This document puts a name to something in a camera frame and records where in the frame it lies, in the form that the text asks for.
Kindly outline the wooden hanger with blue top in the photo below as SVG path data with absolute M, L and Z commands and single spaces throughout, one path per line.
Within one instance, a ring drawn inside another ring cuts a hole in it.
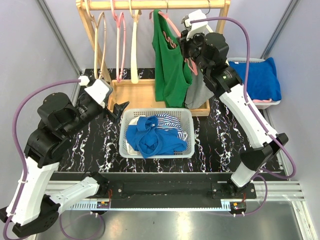
M 131 52 L 130 52 L 130 76 L 131 76 L 131 83 L 137 84 L 139 82 L 138 66 L 137 66 L 137 29 L 138 29 L 138 22 L 139 22 L 139 17 L 141 15 L 141 11 L 135 10 L 133 12 L 132 1 L 129 0 L 128 2 L 129 2 L 130 15 L 133 19 Z

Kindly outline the pink hanger with striped top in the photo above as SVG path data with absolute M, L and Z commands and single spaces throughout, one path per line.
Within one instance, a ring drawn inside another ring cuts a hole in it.
M 126 21 L 124 13 L 121 12 L 119 15 L 115 13 L 115 1 L 110 1 L 111 13 L 113 19 L 116 23 L 116 80 L 120 83 L 123 79 L 124 63 L 125 63 L 125 54 L 126 54 Z M 122 34 L 122 48 L 120 45 L 121 39 L 121 29 L 123 30 Z

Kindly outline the blue white striped tank top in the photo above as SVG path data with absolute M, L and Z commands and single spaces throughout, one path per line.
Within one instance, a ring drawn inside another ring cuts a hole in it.
M 176 130 L 177 137 L 183 141 L 187 140 L 188 134 L 183 131 L 181 123 L 176 116 L 169 115 L 167 113 L 158 113 L 155 115 L 158 120 L 157 127 L 165 131 Z

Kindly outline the green tank top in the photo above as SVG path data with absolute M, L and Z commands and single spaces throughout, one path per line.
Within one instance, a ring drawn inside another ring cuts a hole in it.
M 177 36 L 161 11 L 153 11 L 152 47 L 155 52 L 155 100 L 168 108 L 183 108 L 193 77 L 181 54 Z

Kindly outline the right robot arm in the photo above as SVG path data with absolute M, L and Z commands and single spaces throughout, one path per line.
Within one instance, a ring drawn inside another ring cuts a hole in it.
M 190 34 L 183 30 L 177 41 L 182 56 L 190 58 L 199 68 L 206 87 L 229 108 L 252 147 L 240 154 L 241 163 L 227 185 L 228 195 L 239 198 L 257 171 L 279 152 L 289 138 L 285 133 L 277 133 L 244 93 L 242 79 L 227 64 L 229 46 L 222 34 Z

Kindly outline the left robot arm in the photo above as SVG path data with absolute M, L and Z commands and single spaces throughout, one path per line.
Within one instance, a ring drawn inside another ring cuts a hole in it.
M 22 173 L 13 202 L 0 210 L 0 219 L 14 224 L 12 231 L 18 239 L 48 230 L 65 210 L 82 199 L 110 195 L 108 179 L 98 172 L 91 172 L 59 193 L 45 194 L 45 190 L 64 154 L 71 148 L 73 137 L 99 115 L 118 123 L 128 105 L 127 101 L 115 104 L 114 110 L 109 111 L 87 93 L 80 96 L 76 105 L 63 92 L 44 99 L 37 110 L 41 120 L 22 154 L 27 170 Z

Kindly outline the pink hanger with green top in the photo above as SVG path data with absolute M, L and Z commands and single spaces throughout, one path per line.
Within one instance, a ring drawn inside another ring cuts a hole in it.
M 179 32 L 178 28 L 175 26 L 175 24 L 172 22 L 172 20 L 168 17 L 168 9 L 169 9 L 169 1 L 166 0 L 166 13 L 163 13 L 163 12 L 159 12 L 158 14 L 161 15 L 165 20 L 166 22 L 171 26 L 171 28 L 174 30 L 174 32 L 176 33 L 177 35 L 177 42 L 180 44 L 180 38 L 181 38 L 181 33 Z M 174 41 L 169 37 L 167 36 L 166 33 L 163 33 L 164 37 L 165 37 L 165 40 L 170 43 L 171 47 L 172 48 L 176 48 L 177 45 L 174 43 Z M 189 69 L 191 70 L 192 73 L 194 73 L 196 76 L 198 75 L 198 70 L 197 70 L 197 67 L 196 67 L 196 64 L 190 59 L 190 58 L 184 58 L 184 62 L 187 63 Z

